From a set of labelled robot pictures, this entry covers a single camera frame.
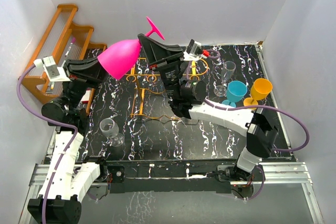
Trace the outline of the pink plastic wine glass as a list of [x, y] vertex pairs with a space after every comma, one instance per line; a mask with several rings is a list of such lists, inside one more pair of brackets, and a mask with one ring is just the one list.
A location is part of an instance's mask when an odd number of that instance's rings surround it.
[[127, 39], [114, 43], [98, 56], [104, 70], [120, 80], [136, 64], [141, 50], [139, 39]]

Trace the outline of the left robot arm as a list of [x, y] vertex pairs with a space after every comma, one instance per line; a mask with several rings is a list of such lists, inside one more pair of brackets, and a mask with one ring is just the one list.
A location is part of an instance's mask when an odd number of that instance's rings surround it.
[[41, 116], [50, 125], [59, 126], [49, 170], [37, 198], [27, 209], [38, 223], [78, 223], [82, 201], [94, 181], [104, 181], [108, 168], [102, 157], [87, 158], [75, 171], [79, 147], [83, 141], [85, 113], [78, 105], [88, 88], [97, 88], [107, 72], [98, 59], [65, 60], [57, 66], [52, 56], [34, 61], [51, 82], [61, 82], [61, 95], [44, 104]]

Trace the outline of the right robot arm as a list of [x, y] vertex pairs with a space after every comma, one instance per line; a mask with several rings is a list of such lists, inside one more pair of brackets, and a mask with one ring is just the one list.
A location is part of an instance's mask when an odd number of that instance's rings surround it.
[[183, 77], [187, 61], [209, 56], [200, 43], [191, 40], [183, 50], [179, 45], [164, 45], [145, 34], [138, 34], [138, 39], [150, 69], [160, 74], [169, 105], [176, 116], [208, 121], [246, 137], [246, 145], [235, 165], [220, 171], [219, 177], [249, 181], [254, 168], [270, 156], [278, 134], [269, 107], [258, 105], [251, 110], [207, 100], [203, 81]]

